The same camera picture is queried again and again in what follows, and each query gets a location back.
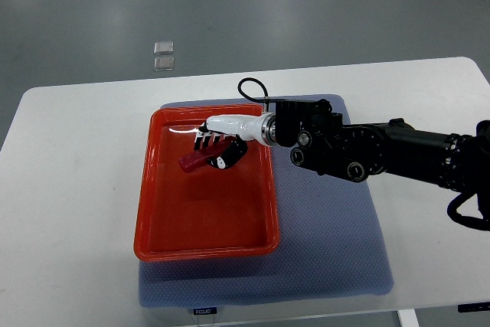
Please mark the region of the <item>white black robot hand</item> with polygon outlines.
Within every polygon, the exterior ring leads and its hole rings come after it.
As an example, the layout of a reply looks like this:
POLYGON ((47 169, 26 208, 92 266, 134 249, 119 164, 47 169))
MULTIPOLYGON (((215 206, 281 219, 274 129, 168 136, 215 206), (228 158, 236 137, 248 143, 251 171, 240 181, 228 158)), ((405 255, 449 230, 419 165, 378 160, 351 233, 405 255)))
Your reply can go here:
POLYGON ((236 165, 247 153, 248 142, 276 146, 275 114, 224 114, 208 117, 196 131, 194 151, 207 154, 206 163, 220 170, 236 165))

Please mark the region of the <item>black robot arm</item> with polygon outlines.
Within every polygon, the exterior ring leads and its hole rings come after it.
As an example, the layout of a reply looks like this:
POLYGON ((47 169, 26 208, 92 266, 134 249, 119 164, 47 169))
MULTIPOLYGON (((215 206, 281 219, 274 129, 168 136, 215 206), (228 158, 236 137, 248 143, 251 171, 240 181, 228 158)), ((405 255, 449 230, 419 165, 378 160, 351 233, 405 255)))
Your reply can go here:
POLYGON ((352 182, 389 173, 457 192, 449 218, 478 231, 489 229, 489 122, 475 135, 414 129, 403 119, 349 124, 325 99, 275 100, 275 140, 294 165, 352 182))

